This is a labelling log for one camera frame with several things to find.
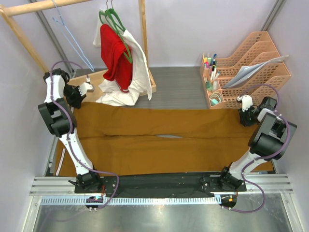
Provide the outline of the light blue wire hanger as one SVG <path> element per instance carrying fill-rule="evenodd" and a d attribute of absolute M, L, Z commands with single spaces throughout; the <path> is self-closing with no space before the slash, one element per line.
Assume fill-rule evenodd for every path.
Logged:
<path fill-rule="evenodd" d="M 61 12 L 58 8 L 58 5 L 54 0 L 52 0 L 52 3 L 54 4 L 57 13 L 58 13 L 58 18 L 53 17 L 53 21 L 55 24 L 58 26 L 59 30 L 61 31 L 62 35 L 66 38 L 67 42 L 70 44 L 72 49 L 75 51 L 75 53 L 78 55 L 78 57 L 83 61 L 83 63 L 91 70 L 94 71 L 94 67 L 90 60 L 86 57 L 85 53 L 83 52 L 81 46 L 78 44 L 77 40 L 75 39 L 74 35 L 70 31 L 70 29 L 67 27 Z"/>

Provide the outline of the mustard brown trousers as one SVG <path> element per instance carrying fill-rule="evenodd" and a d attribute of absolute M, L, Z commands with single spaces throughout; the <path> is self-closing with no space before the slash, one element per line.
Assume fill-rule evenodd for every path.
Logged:
<path fill-rule="evenodd" d="M 85 102 L 77 133 L 95 169 L 118 175 L 219 172 L 247 150 L 256 126 L 236 109 L 160 110 Z"/>

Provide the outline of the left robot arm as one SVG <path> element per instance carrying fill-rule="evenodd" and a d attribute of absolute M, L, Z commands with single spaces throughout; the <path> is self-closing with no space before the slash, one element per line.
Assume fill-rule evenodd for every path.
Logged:
<path fill-rule="evenodd" d="M 77 176 L 76 181 L 70 183 L 79 190 L 98 193 L 102 189 L 102 180 L 81 145 L 72 111 L 72 108 L 81 108 L 86 94 L 93 92 L 94 87 L 89 78 L 80 86 L 69 85 L 69 74 L 60 68 L 45 73 L 43 79 L 47 93 L 38 110 L 49 132 L 63 143 L 73 161 Z"/>

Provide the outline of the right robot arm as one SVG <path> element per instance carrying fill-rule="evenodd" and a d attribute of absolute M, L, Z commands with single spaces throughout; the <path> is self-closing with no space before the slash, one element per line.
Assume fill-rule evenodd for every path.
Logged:
<path fill-rule="evenodd" d="M 285 122 L 276 111 L 277 100 L 264 97 L 258 106 L 252 98 L 244 95 L 237 98 L 242 103 L 239 109 L 243 126 L 258 127 L 249 139 L 249 150 L 237 161 L 224 167 L 218 178 L 218 187 L 223 191 L 238 190 L 245 177 L 259 165 L 280 159 L 286 151 L 297 125 Z"/>

